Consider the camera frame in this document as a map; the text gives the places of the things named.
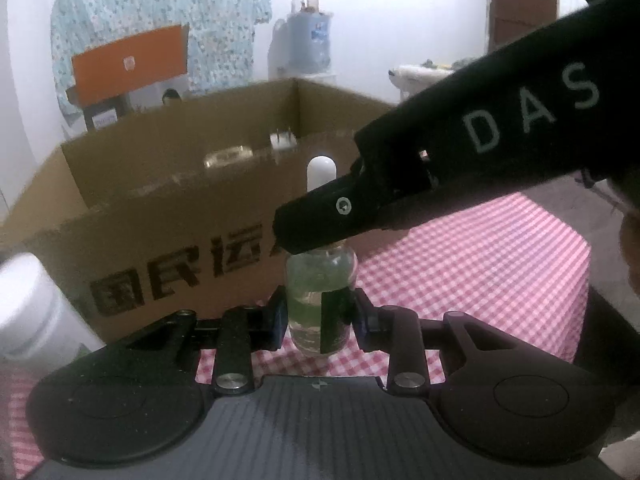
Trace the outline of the glass dropper bottle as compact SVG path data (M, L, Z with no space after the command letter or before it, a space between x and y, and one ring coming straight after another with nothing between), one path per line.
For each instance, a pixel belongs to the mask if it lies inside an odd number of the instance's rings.
M304 356L330 356L347 344L357 270L344 240L286 259L288 329Z

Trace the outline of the white power adapter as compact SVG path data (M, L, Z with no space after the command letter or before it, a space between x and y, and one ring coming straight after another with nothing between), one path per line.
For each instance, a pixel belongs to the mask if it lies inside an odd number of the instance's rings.
M273 132L270 134L269 140L273 151L289 150L297 145L296 136L291 130Z

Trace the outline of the white lotion bottle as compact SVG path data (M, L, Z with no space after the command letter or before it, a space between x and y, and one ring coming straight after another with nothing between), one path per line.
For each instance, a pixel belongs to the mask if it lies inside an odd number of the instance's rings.
M18 254L1 265L1 356L44 376L104 347L40 260Z

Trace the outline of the pink checkered tablecloth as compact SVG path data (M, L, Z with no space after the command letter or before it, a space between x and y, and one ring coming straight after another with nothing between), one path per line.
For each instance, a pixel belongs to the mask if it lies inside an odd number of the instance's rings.
M412 229L399 242L359 257L357 285L377 306L393 304L436 318L474 315L572 362L584 322L591 248L568 224L524 194ZM361 352L355 336L328 358L307 358L286 336L277 352L252 356L264 375L378 376L388 357ZM1 479L24 477L42 457L28 429L34 380L1 363Z

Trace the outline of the brown cardboard box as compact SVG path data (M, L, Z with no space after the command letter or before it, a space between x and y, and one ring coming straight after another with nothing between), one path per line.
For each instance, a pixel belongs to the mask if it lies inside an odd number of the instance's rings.
M289 79L122 118L49 156L2 224L2 255L35 255L108 342L180 309L216 318L282 282L274 212L304 194L314 156L347 172L355 132L387 110ZM288 130L296 147L273 151L270 134ZM235 145L254 156L204 166Z

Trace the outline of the blue water jug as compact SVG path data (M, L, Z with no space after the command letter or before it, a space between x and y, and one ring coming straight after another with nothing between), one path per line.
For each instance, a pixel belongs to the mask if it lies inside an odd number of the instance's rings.
M292 0L286 19L288 70L296 75L327 72L331 66L330 12L322 12L320 0Z

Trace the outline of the white water dispenser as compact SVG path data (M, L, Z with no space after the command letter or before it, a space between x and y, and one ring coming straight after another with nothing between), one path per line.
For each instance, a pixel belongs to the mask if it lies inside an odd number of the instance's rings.
M267 65L269 80L303 78L335 84L330 19L311 14L277 20L272 28Z

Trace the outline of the orange black appliance box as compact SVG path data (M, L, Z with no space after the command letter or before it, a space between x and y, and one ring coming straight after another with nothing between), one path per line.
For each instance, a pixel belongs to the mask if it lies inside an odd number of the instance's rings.
M86 128L103 129L132 112L187 98L188 40L188 26L172 25L73 56L75 84L66 96Z

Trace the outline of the blue floral cloth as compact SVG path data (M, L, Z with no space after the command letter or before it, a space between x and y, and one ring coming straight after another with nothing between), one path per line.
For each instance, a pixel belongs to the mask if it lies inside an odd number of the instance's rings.
M74 55L174 25L189 29L191 92L244 86L253 78L255 28L271 17L271 0L55 0L51 50L58 106L64 116L79 112L66 96L75 83Z

